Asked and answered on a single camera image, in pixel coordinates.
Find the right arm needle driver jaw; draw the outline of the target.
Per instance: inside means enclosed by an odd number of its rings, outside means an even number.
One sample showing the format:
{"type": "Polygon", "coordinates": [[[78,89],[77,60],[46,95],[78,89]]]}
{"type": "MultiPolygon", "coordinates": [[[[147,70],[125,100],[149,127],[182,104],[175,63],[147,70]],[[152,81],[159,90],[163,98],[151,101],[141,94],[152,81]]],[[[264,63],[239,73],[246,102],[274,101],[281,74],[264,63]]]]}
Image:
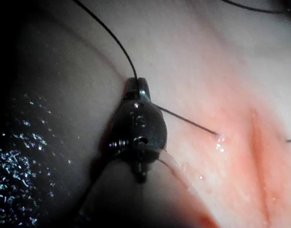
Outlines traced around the right arm needle driver jaw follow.
{"type": "Polygon", "coordinates": [[[148,82],[145,78],[138,78],[140,100],[151,102],[148,82]]]}
{"type": "Polygon", "coordinates": [[[130,77],[125,82],[123,100],[137,100],[138,99],[138,89],[136,85],[136,80],[134,77],[130,77]]]}

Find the right arm needle driver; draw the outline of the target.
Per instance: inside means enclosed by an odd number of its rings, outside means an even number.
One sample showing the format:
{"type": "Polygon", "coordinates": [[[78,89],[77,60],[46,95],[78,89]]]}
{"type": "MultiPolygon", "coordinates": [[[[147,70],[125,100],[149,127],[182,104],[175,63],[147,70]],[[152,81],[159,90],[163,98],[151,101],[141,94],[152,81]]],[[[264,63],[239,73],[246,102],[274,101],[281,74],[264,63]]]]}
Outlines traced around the right arm needle driver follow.
{"type": "Polygon", "coordinates": [[[123,100],[116,110],[108,137],[108,157],[155,162],[167,142],[161,111],[145,100],[123,100]]]}

